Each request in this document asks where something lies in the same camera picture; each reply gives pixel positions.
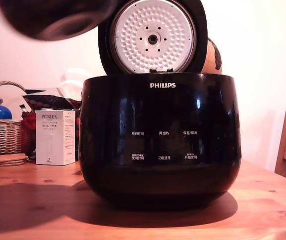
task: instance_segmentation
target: black blurry object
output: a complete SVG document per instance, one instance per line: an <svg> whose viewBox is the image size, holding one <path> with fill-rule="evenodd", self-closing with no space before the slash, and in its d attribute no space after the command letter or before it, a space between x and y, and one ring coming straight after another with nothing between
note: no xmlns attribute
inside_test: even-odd
<svg viewBox="0 0 286 240"><path fill-rule="evenodd" d="M79 149L84 179L122 208L205 206L237 177L238 112L234 79L225 75L149 73L86 80Z"/></svg>
<svg viewBox="0 0 286 240"><path fill-rule="evenodd" d="M38 40L62 40L83 34L114 11L119 0L0 0L7 21Z"/></svg>
<svg viewBox="0 0 286 240"><path fill-rule="evenodd" d="M81 101L52 95L24 95L24 100L33 111L48 108L53 110L77 110L81 107Z"/></svg>

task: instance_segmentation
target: coaster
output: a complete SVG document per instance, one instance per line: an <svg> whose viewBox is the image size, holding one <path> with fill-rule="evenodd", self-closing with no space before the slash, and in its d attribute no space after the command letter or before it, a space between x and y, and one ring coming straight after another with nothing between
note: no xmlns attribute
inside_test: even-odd
<svg viewBox="0 0 286 240"><path fill-rule="evenodd" d="M23 153L0 155L0 167L22 165L26 159L27 156Z"/></svg>

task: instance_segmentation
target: wooden table surface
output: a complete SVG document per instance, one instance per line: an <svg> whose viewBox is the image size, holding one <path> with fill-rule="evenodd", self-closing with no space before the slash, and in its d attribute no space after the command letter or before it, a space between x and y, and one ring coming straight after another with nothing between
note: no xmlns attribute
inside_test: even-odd
<svg viewBox="0 0 286 240"><path fill-rule="evenodd" d="M0 167L0 240L286 240L286 178L242 162L228 193L205 209L111 208L78 162Z"/></svg>

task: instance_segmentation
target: white box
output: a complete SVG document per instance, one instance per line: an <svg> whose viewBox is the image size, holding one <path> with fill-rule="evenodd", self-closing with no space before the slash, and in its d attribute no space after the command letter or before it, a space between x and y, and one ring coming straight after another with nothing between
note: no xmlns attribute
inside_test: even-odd
<svg viewBox="0 0 286 240"><path fill-rule="evenodd" d="M75 111L41 110L36 113L36 164L75 162Z"/></svg>

